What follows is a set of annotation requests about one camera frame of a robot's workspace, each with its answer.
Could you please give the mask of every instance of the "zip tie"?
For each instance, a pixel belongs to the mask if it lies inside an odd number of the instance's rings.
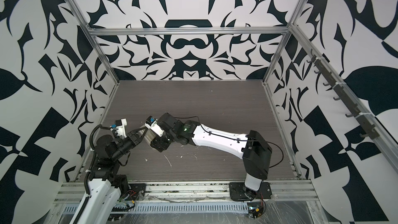
[[[339,85],[339,84],[346,84],[346,83],[345,83],[345,82],[336,82],[336,83],[334,84],[334,86],[333,86],[331,89],[334,89],[334,87],[337,86],[337,85]]]
[[[358,118],[359,116],[365,115],[365,114],[370,114],[373,115],[371,112],[360,112],[355,118]]]

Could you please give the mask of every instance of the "hook rack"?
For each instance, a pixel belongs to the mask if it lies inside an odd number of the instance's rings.
[[[337,72],[334,71],[324,57],[314,57],[311,61],[314,62],[314,65],[319,69],[319,71],[315,71],[315,73],[321,73],[325,77],[328,83],[323,83],[324,86],[332,86],[332,89],[338,95],[337,98],[333,97],[333,99],[335,101],[341,100],[346,105],[350,111],[350,114],[346,114],[346,117],[355,117],[362,129],[366,132],[363,137],[370,137],[371,139],[379,137],[380,134],[375,130],[375,125],[372,124],[371,118],[369,117],[369,114],[371,115],[372,113],[365,112],[367,110],[363,110],[358,106],[358,103],[356,103],[358,98],[356,98],[355,94],[347,84],[342,81]]]

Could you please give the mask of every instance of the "black cable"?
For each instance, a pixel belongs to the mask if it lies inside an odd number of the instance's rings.
[[[222,136],[222,135],[218,135],[218,134],[214,134],[214,133],[211,133],[211,132],[206,131],[205,128],[202,126],[199,117],[197,117],[197,116],[192,116],[192,117],[188,117],[188,118],[197,118],[197,119],[198,119],[198,122],[199,122],[199,125],[202,127],[202,129],[203,129],[205,132],[207,132],[208,134],[210,134],[210,135],[216,135],[216,136],[219,136],[219,137],[222,137],[222,138],[227,138],[227,139],[232,139],[232,140],[236,140],[236,141],[241,141],[241,140],[238,140],[238,139],[235,139],[235,138],[228,138],[228,137],[225,137],[225,136]],[[281,147],[279,147],[279,145],[277,145],[277,144],[275,144],[275,143],[273,143],[273,142],[268,142],[268,141],[265,141],[265,142],[267,142],[267,143],[269,143],[269,144],[275,145],[275,146],[278,147],[278,148],[281,150],[281,152],[282,152],[282,159],[281,159],[279,162],[277,162],[276,164],[274,164],[273,166],[270,166],[270,168],[272,168],[272,167],[277,166],[278,164],[280,164],[280,163],[283,161],[283,158],[284,158],[283,150],[282,150]]]
[[[88,203],[88,199],[90,199],[90,197],[86,197],[86,198],[84,199],[83,205],[82,205],[82,207],[80,208],[80,211],[77,213],[77,216],[76,216],[75,220],[73,221],[73,224],[77,224],[77,222],[79,221],[80,216],[82,215],[84,209],[86,208],[86,205],[87,205],[87,203]]]
[[[99,129],[104,129],[104,130],[110,130],[110,127],[103,127],[101,124],[97,125],[96,127],[94,127],[93,131],[90,134],[90,138],[88,139],[88,142],[90,143],[90,147],[91,149],[94,149],[94,143],[93,143],[93,138],[94,138],[94,134],[95,132]]]
[[[131,152],[129,151],[129,154],[127,155],[127,160],[126,160],[126,163],[125,164],[122,164],[119,160],[117,161],[119,164],[120,164],[120,166],[126,166],[127,165],[127,162],[129,161],[129,157],[130,157],[130,154],[131,154]]]

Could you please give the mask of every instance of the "metal hook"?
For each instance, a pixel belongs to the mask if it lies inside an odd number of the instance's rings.
[[[362,133],[360,133],[359,135],[361,136],[361,138],[366,138],[366,137],[369,137],[369,133],[366,133],[365,135],[364,135],[364,134],[362,134]]]

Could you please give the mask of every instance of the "mounting plate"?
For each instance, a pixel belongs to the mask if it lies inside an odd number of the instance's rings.
[[[245,191],[243,190],[245,183],[229,183],[229,193],[231,200],[236,202],[250,201],[251,199],[246,197]],[[261,194],[264,199],[271,199],[272,191],[269,183],[262,182],[259,191],[255,199],[261,199]]]

